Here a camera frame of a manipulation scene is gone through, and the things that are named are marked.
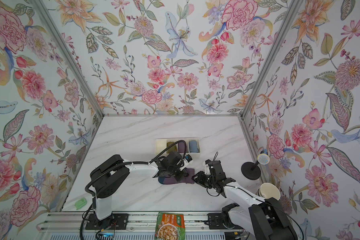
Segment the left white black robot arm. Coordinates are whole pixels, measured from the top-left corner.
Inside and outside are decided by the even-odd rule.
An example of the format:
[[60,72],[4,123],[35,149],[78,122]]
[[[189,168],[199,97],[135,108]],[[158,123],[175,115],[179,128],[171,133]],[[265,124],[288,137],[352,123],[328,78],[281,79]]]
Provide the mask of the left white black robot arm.
[[91,181],[85,192],[93,198],[92,209],[97,220],[112,214],[112,195],[127,178],[173,178],[177,183],[190,174],[187,166],[193,161],[189,154],[171,152],[149,162],[128,162],[120,155],[113,155],[90,173]]

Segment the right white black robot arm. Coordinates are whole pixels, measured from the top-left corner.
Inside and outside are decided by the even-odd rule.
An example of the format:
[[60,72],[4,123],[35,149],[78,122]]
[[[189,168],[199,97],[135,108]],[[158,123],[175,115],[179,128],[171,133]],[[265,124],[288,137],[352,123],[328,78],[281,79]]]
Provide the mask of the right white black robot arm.
[[292,219],[282,210],[278,200],[259,197],[240,186],[236,180],[226,177],[220,161],[207,160],[205,166],[209,170],[198,172],[192,176],[192,180],[233,202],[223,207],[220,214],[210,214],[210,224],[225,229],[244,229],[257,240],[299,238]]

